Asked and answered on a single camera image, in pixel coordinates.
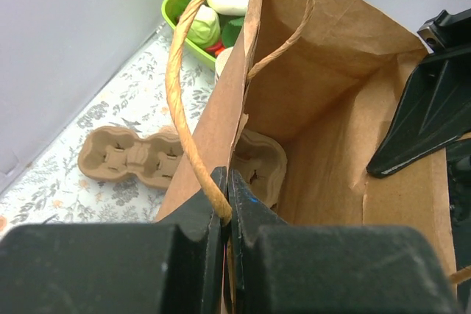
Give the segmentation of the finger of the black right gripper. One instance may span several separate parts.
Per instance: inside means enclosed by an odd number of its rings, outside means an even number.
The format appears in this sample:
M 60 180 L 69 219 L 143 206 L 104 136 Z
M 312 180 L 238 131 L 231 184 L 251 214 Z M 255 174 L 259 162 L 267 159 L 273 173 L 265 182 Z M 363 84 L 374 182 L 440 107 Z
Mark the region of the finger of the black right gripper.
M 384 178 L 470 131 L 470 50 L 429 54 L 412 71 L 385 138 L 366 167 Z

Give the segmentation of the brown paper bag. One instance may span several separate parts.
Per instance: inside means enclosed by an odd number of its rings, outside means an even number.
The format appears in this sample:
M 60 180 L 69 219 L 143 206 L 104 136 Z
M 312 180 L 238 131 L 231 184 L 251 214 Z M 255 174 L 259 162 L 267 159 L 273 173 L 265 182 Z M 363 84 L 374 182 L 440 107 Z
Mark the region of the brown paper bag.
M 207 0 L 193 0 L 199 7 Z M 444 151 L 385 179 L 366 172 L 409 74 L 426 55 L 418 37 L 363 0 L 249 0 L 243 29 L 195 130 L 180 87 L 187 29 L 174 29 L 166 68 L 171 118 L 185 156 L 157 214 L 198 190 L 224 219 L 232 207 L 210 180 L 229 165 L 243 129 L 288 158 L 277 211 L 293 224 L 399 224 L 433 245 L 450 281 L 470 278 L 453 250 Z

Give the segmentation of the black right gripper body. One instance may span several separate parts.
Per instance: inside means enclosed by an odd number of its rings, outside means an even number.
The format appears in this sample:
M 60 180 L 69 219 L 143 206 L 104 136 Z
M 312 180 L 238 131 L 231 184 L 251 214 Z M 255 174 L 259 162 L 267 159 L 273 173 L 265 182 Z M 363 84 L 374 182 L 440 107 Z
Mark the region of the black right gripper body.
M 447 10 L 427 20 L 417 31 L 434 52 L 470 45 L 470 10 L 454 15 Z M 470 221 L 470 142 L 446 148 L 450 219 L 453 226 Z

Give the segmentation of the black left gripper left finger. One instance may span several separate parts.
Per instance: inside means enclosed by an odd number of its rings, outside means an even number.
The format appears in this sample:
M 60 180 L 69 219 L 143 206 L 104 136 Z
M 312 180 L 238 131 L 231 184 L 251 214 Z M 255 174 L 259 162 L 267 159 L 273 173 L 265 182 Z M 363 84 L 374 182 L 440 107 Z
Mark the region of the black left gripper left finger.
M 217 313 L 222 263 L 203 192 L 157 223 L 17 226 L 1 241 L 1 311 Z

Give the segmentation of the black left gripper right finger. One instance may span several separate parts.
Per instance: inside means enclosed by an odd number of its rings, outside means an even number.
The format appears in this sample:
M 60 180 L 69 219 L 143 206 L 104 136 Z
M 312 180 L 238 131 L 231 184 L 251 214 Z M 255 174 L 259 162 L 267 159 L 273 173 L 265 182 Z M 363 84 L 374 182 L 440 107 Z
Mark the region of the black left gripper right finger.
M 229 313 L 458 313 L 427 240 L 407 226 L 292 226 L 231 171 Z

